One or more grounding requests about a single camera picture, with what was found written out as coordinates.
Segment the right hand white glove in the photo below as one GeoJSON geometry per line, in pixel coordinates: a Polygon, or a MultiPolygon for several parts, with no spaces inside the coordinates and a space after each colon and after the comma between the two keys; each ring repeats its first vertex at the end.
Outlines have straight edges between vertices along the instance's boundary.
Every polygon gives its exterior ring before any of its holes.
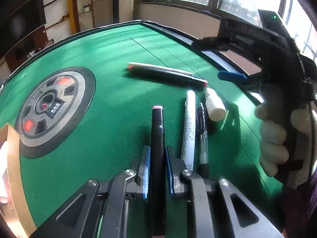
{"type": "MultiPolygon", "coordinates": [[[[278,166],[286,164],[290,158],[289,150],[285,146],[288,138],[287,130],[277,122],[283,119],[283,93],[272,84],[260,87],[264,102],[255,108],[255,116],[260,119],[260,165],[269,177],[277,177],[278,166]]],[[[295,109],[290,115],[290,123],[298,133],[305,136],[303,153],[305,154],[303,167],[295,171],[298,184],[308,181],[308,175],[316,176],[316,152],[311,160],[312,131],[311,123],[316,124],[316,112],[308,112],[308,107],[295,109]]]]}

